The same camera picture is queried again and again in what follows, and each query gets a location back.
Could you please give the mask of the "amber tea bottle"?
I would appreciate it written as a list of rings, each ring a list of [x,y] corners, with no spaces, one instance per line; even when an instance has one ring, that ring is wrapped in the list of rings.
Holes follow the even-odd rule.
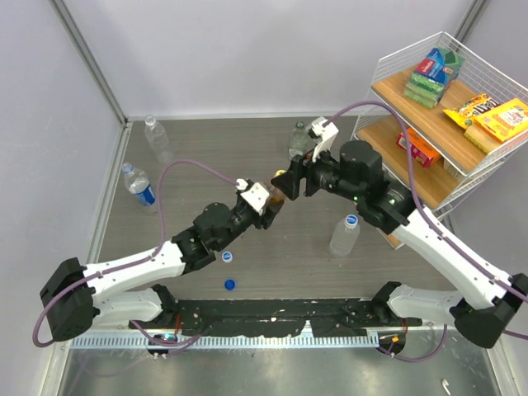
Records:
[[[270,197],[268,199],[269,205],[282,205],[287,200],[287,196],[277,187],[275,187],[271,180],[265,183],[267,190],[270,192]]]

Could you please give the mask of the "dark blue bottle cap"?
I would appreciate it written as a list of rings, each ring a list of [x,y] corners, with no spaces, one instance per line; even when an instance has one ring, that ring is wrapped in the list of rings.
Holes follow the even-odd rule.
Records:
[[[224,282],[224,287],[226,290],[234,290],[235,287],[236,287],[236,282],[235,280],[233,279],[227,279],[225,282]]]

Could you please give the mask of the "blue label water bottle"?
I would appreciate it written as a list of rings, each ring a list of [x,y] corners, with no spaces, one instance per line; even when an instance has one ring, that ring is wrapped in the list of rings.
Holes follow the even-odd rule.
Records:
[[[151,207],[156,203],[156,198],[148,174],[132,165],[123,163],[121,171],[126,189],[143,207]]]

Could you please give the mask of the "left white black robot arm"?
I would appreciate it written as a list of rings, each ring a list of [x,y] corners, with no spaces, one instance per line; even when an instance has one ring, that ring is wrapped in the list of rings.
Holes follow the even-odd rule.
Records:
[[[143,292],[136,287],[208,266],[249,228],[268,229],[283,204],[274,196],[246,199],[239,193],[234,207],[206,206],[190,228],[145,252],[92,264],[81,264],[76,257],[64,260],[40,291],[43,311],[33,342],[45,346],[39,339],[43,322],[52,342],[71,340],[101,324],[136,321],[170,327],[177,315],[172,295],[154,286]]]

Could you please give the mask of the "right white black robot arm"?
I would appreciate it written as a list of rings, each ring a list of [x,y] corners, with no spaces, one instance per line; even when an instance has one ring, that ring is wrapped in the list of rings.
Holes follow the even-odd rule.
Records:
[[[462,243],[403,184],[384,174],[382,157],[365,141],[343,144],[339,158],[313,153],[296,156],[271,183],[290,200],[324,190],[356,204],[368,224],[417,252],[454,290],[414,289],[387,283],[374,297],[372,314],[389,326],[400,318],[420,318],[455,327],[474,345],[494,347],[527,301],[527,277],[509,275]]]

